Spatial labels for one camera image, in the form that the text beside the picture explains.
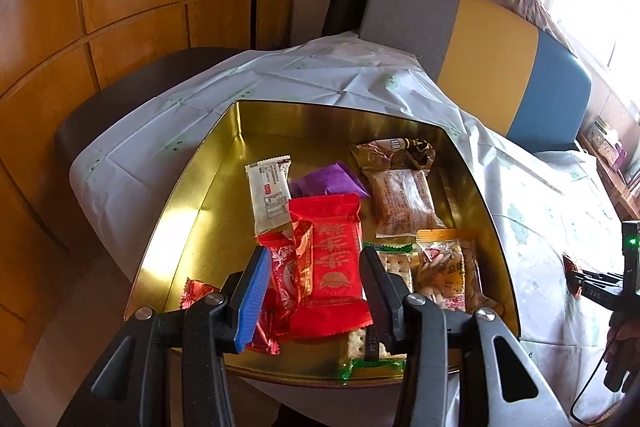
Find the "person's right hand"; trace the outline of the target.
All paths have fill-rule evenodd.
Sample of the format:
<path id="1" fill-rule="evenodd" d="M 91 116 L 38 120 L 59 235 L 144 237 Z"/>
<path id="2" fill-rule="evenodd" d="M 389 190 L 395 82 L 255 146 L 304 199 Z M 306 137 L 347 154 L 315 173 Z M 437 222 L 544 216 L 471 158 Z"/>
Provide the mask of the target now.
<path id="1" fill-rule="evenodd" d="M 639 320 L 610 321 L 608 349 L 605 353 L 606 373 L 622 375 L 639 372 Z"/>

